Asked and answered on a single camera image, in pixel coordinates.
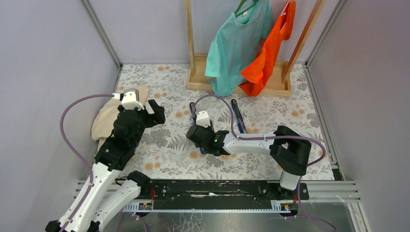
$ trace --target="beige cloth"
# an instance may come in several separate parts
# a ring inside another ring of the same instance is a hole
[[[139,101],[144,104],[148,97],[149,88],[146,86],[133,87],[139,91]],[[110,136],[114,128],[114,121],[118,115],[118,106],[121,104],[119,100],[110,99],[100,110],[91,128],[91,137],[94,141],[99,140],[98,149],[105,142],[105,139]]]

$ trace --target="floral patterned floor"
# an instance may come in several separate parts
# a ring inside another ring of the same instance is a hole
[[[145,131],[135,156],[121,175],[139,170],[151,178],[164,179],[279,180],[282,169],[271,157],[245,153],[221,157],[203,155],[199,148],[187,140],[185,133],[192,124],[189,103],[206,94],[204,91],[185,88],[188,68],[188,64],[124,65],[117,91],[136,85],[148,86],[148,99],[155,99],[165,107],[166,122]],[[270,132],[278,125],[286,125],[303,136],[323,142],[302,65],[295,65],[291,82],[292,95],[288,99],[249,98],[242,94],[225,99],[228,102],[237,100],[250,133]],[[198,104],[197,110],[208,112],[216,131],[230,130],[229,111],[220,100],[204,99]],[[313,145],[309,161],[320,155],[320,148]],[[303,179],[333,180],[329,159],[309,167]]]

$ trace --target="green hanger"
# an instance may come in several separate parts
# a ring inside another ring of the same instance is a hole
[[[241,15],[243,12],[249,10],[250,8],[254,7],[254,6],[256,5],[256,2],[259,1],[259,0],[252,0],[252,1],[253,1],[253,4],[252,4],[250,7],[244,9],[241,13],[238,13],[239,10],[241,9],[241,7],[243,6],[243,4],[244,4],[246,1],[247,1],[247,0],[242,0],[241,3],[239,4],[238,8],[237,8],[236,11],[235,11],[235,16],[236,16],[236,17],[238,17],[239,15]]]

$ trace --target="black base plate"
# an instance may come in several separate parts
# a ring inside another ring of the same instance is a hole
[[[155,191],[154,210],[272,209],[271,200],[293,201],[296,194],[281,189],[278,181],[156,179],[149,186]],[[309,199],[304,183],[300,197]],[[151,193],[138,198],[151,200]]]

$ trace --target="clothes hanger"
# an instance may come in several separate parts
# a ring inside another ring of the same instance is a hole
[[[238,8],[235,11],[235,16],[238,17],[239,15],[241,15],[243,12],[249,10],[250,8],[254,7],[256,5],[256,2],[259,0],[252,0],[253,4],[251,6],[249,6],[248,8],[244,9],[241,13],[238,13],[239,10],[241,9],[241,7],[243,6],[243,4],[246,2],[247,0],[242,0],[241,3],[239,4]]]
[[[289,2],[290,2],[290,0],[288,0],[288,2],[286,3],[285,8],[283,8],[282,13],[280,13],[280,16],[284,16],[284,15],[286,14],[285,10],[286,10],[286,7],[288,7]],[[285,27],[286,23],[287,23],[287,22],[285,22],[285,23],[283,24],[283,26],[280,28],[280,30],[282,30],[282,29]]]

